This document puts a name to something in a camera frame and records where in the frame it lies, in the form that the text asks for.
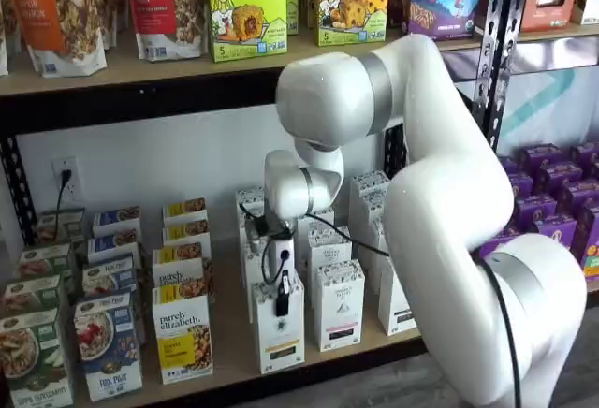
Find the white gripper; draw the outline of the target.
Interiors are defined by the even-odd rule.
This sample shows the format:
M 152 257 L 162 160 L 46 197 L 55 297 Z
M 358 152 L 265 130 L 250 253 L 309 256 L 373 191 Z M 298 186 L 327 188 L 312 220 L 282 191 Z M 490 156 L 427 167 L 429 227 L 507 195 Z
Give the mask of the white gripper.
M 288 315 L 290 281 L 295 274 L 295 244 L 293 236 L 271 239 L 267 251 L 269 281 L 278 283 L 275 314 Z

